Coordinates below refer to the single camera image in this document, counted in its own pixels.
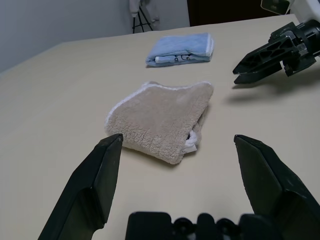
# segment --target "beige towel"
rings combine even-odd
[[[205,81],[181,87],[146,82],[113,107],[104,129],[123,134],[124,147],[178,164],[197,150],[213,90]]]

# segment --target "tripod leg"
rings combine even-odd
[[[142,25],[142,21],[141,21],[141,17],[140,17],[140,12],[138,12],[138,17],[139,17],[139,21],[140,21],[140,26],[141,26],[141,28],[142,28],[142,32],[145,32],[144,26]]]
[[[146,21],[146,24],[148,24],[149,28],[151,29],[151,31],[153,31],[152,27],[151,27],[151,24],[150,22],[148,21],[148,19],[146,18],[146,15],[144,13],[144,11],[142,11],[141,7],[139,8],[141,13],[142,13],[142,16],[144,17],[145,21]]]
[[[136,29],[136,18],[135,17],[133,18],[133,27],[132,27],[132,29],[133,29],[133,33],[135,33],[135,29]]]

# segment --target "white wall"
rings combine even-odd
[[[187,0],[155,1],[159,30],[189,26]],[[129,0],[0,0],[0,72],[61,42],[131,34],[132,21]]]

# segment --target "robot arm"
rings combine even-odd
[[[268,43],[248,53],[233,70],[235,84],[251,84],[282,69],[289,77],[316,62],[320,55],[320,3],[318,0],[262,0],[261,7],[277,14],[289,9],[300,24],[293,22],[271,33]]]

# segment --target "tripod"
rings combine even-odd
[[[141,17],[140,17],[140,12],[142,13],[142,15],[143,15],[146,23],[142,23]],[[148,19],[146,18],[146,15],[145,15],[144,11],[142,11],[141,7],[139,7],[138,18],[139,18],[139,22],[140,22],[139,25],[136,25],[136,18],[135,18],[135,17],[133,18],[133,27],[132,27],[133,33],[135,33],[136,27],[139,27],[139,26],[141,27],[142,32],[145,32],[145,30],[144,30],[144,25],[148,25],[149,28],[151,29],[151,31],[153,31],[153,29],[152,29],[152,27],[151,27],[151,24],[150,24],[150,22],[148,21]]]

